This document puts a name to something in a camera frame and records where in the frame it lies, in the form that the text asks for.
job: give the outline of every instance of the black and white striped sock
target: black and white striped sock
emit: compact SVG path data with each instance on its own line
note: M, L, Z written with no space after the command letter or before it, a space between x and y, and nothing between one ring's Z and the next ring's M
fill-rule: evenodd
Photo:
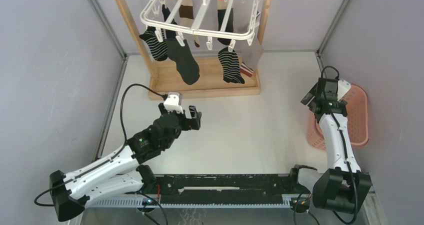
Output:
M147 30L140 35L140 38L146 42L151 55L156 61L165 61L168 58L168 46L165 41L164 30L161 29L163 42L159 42L155 34L155 29L156 28L153 26L149 26Z
M228 51L228 47L225 47L218 52L219 62L224 70L223 80L227 83L245 84L245 80L242 78L240 73L239 57L233 51Z

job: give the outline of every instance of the gray wall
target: gray wall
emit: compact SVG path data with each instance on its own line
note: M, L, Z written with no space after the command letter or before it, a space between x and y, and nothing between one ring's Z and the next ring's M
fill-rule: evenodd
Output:
M110 21L122 47L127 53L139 53L127 25L122 19L115 0L98 0L107 19ZM149 0L127 0L138 30L143 33L146 26L140 21L140 12ZM166 0L171 8L177 0ZM317 50L343 0L272 0L268 24L264 37L266 50ZM193 0L194 14L197 13L201 0ZM202 23L207 29L218 29L217 3L211 2ZM235 1L234 26L240 26L243 13L249 13L241 0ZM193 39L184 35L192 51L208 51L206 37L200 37L201 47L193 45ZM216 39L213 42L216 51L224 48Z
M0 18L0 224L56 224L33 200L90 163L121 58L87 0L0 0Z
M352 0L323 56L368 94L369 143L355 153L390 225L424 220L423 11L424 0Z

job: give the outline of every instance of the wooden frame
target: wooden frame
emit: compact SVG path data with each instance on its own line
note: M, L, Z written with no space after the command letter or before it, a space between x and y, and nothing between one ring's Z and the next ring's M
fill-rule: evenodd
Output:
M140 32L137 28L134 17L131 14L126 0L115 0L122 14L122 17L128 26L129 32L134 39L135 44L143 57L144 63L150 72L149 87L158 93L165 94L171 91L178 91L184 98L211 98L211 97L229 97L258 95L261 93L261 81L259 72L253 73L252 77L242 74L245 84L227 83L223 81L223 69L218 56L195 57L199 64L200 78L193 85L187 85L183 82L177 72L174 61L154 61L151 59L144 42L139 38ZM262 44L265 35L265 28L272 0L263 0L260 25L257 38ZM160 100L161 98L149 92L149 98Z

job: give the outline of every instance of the white table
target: white table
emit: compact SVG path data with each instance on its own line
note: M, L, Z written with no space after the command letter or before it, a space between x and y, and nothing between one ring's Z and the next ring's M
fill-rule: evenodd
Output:
M155 174L288 174L296 164L320 173L327 155L307 143L308 107L301 99L318 81L313 52L265 53L259 64L261 95L184 99L202 112L201 129L184 131L170 149L146 164ZM117 105L104 145L109 154L123 143L119 121L122 93L132 83L149 84L142 57L129 57ZM160 115L158 101L132 88L123 119L128 137L148 127Z

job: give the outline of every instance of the pink basket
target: pink basket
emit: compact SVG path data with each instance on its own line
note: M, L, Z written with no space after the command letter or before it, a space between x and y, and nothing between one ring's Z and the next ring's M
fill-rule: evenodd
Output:
M344 95L347 102L347 130L353 148L363 147L368 143L368 98L365 91L353 85ZM326 150L323 131L316 122L314 113L310 112L307 142L314 148Z

